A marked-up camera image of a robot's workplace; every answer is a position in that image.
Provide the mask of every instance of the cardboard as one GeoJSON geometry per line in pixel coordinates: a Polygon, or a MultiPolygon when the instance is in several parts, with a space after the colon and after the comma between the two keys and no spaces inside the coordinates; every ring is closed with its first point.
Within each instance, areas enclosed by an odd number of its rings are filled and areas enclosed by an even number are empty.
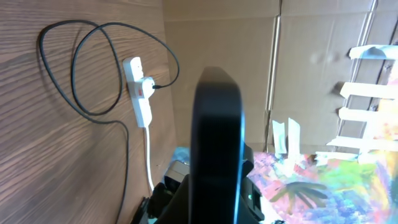
{"type": "Polygon", "coordinates": [[[166,41],[182,66],[172,86],[178,145],[190,145],[195,86],[203,68],[216,65],[241,88],[245,141],[255,151],[273,152],[271,121],[287,125],[290,117],[301,127],[302,154],[356,153],[326,143],[339,134],[360,138],[364,122],[341,122],[337,110],[367,110],[371,99],[345,100],[335,85],[377,83],[382,61],[347,53],[390,44],[397,8],[396,0],[165,0],[166,41]]]}

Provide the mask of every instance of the wooden table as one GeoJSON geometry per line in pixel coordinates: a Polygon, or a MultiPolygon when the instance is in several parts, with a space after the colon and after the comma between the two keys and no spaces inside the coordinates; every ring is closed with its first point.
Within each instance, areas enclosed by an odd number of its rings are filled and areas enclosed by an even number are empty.
{"type": "MultiPolygon", "coordinates": [[[[0,223],[114,223],[116,219],[124,183],[125,132],[118,124],[93,124],[73,111],[37,54],[40,30],[66,19],[125,22],[165,40],[161,0],[0,1],[0,223]]],[[[67,25],[45,38],[49,64],[70,99],[73,46],[90,29],[67,25]]],[[[124,27],[105,30],[120,60],[140,56],[146,76],[160,85],[169,82],[163,46],[124,27]]],[[[117,70],[100,32],[79,54],[76,87],[91,111],[104,110],[116,99],[117,70]]],[[[170,88],[157,90],[150,103],[156,184],[175,149],[170,88]]],[[[130,130],[130,175],[119,222],[129,223],[149,189],[144,133],[137,127],[126,85],[115,109],[98,119],[121,119],[130,130]]]]}

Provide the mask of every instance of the white plug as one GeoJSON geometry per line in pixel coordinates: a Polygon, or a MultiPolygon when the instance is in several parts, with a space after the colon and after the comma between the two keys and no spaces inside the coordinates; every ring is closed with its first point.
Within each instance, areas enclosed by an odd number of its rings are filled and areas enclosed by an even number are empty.
{"type": "Polygon", "coordinates": [[[123,68],[137,124],[140,128],[147,128],[152,121],[149,97],[155,92],[155,81],[152,77],[144,77],[140,57],[124,59],[123,68]]]}

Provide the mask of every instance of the black cable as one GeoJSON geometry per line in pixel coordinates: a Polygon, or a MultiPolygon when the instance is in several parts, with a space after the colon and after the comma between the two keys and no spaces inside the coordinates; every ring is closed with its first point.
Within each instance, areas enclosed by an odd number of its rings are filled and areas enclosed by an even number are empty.
{"type": "Polygon", "coordinates": [[[51,78],[51,81],[53,82],[53,84],[55,85],[56,89],[58,90],[58,92],[61,94],[62,98],[69,104],[69,106],[71,106],[78,114],[80,114],[80,116],[86,118],[88,121],[91,121],[92,123],[95,124],[113,124],[113,123],[118,123],[121,124],[123,126],[123,128],[126,130],[126,134],[127,134],[127,138],[126,138],[126,174],[124,177],[124,187],[123,187],[123,195],[122,195],[122,200],[119,206],[119,210],[118,210],[118,215],[116,217],[116,223],[118,223],[119,218],[120,218],[120,214],[121,214],[121,210],[123,208],[123,203],[126,197],[126,189],[127,189],[127,178],[129,176],[129,130],[127,128],[127,126],[122,122],[122,121],[118,121],[118,120],[113,120],[113,121],[98,121],[96,119],[93,119],[91,117],[89,117],[88,115],[92,115],[92,116],[98,116],[98,115],[102,115],[102,114],[106,114],[109,113],[119,102],[121,96],[122,96],[122,92],[123,92],[123,76],[122,76],[122,71],[120,69],[120,65],[119,65],[119,59],[118,59],[118,55],[116,53],[116,50],[114,48],[114,45],[112,44],[111,39],[109,38],[109,36],[107,35],[107,33],[105,32],[105,30],[103,30],[102,28],[106,27],[106,26],[124,26],[124,27],[128,27],[134,30],[137,30],[139,32],[142,32],[146,35],[148,35],[149,37],[153,38],[154,40],[158,41],[159,43],[161,43],[174,57],[176,63],[177,63],[177,75],[174,78],[174,80],[172,80],[169,84],[167,85],[154,85],[154,89],[159,89],[159,88],[164,88],[164,87],[168,87],[170,85],[172,85],[178,78],[179,73],[180,73],[180,64],[178,62],[177,57],[175,56],[174,52],[169,48],[169,46],[167,46],[165,43],[163,43],[160,39],[158,39],[157,37],[155,37],[154,35],[148,33],[145,30],[142,30],[138,27],[129,25],[129,24],[124,24],[121,22],[109,22],[103,25],[98,25],[94,22],[91,21],[86,21],[86,20],[69,20],[69,21],[61,21],[61,22],[56,22],[54,24],[51,24],[47,27],[45,27],[44,29],[42,29],[42,31],[40,32],[38,38],[37,38],[37,43],[39,45],[39,50],[40,50],[40,55],[42,57],[43,60],[43,64],[44,67],[47,71],[47,73],[49,74],[49,77],[51,78]],[[84,23],[84,24],[88,24],[88,25],[92,25],[95,26],[95,28],[93,30],[91,30],[88,34],[86,34],[86,36],[80,41],[80,43],[78,44],[78,47],[75,50],[74,56],[73,56],[73,60],[72,60],[72,64],[70,67],[70,75],[71,75],[71,86],[72,86],[72,93],[73,93],[73,97],[76,101],[76,104],[78,105],[75,106],[68,98],[68,96],[65,94],[65,92],[63,92],[63,90],[61,89],[61,86],[58,84],[57,80],[55,79],[49,63],[47,61],[47,58],[45,57],[45,53],[44,53],[44,37],[46,35],[46,33],[53,29],[56,28],[58,26],[62,26],[62,25],[66,25],[66,24],[74,24],[74,23],[84,23]],[[75,67],[76,67],[76,60],[77,60],[77,56],[79,53],[79,50],[81,49],[81,47],[83,46],[83,44],[86,42],[86,40],[96,31],[100,30],[104,36],[107,38],[109,45],[112,48],[112,53],[114,55],[114,59],[116,61],[116,66],[118,68],[118,77],[119,77],[119,93],[118,93],[118,98],[116,99],[116,101],[106,110],[99,112],[99,113],[94,113],[94,112],[90,112],[88,111],[83,105],[82,103],[79,101],[78,97],[77,97],[77,93],[76,93],[76,84],[75,84],[75,67]]]}

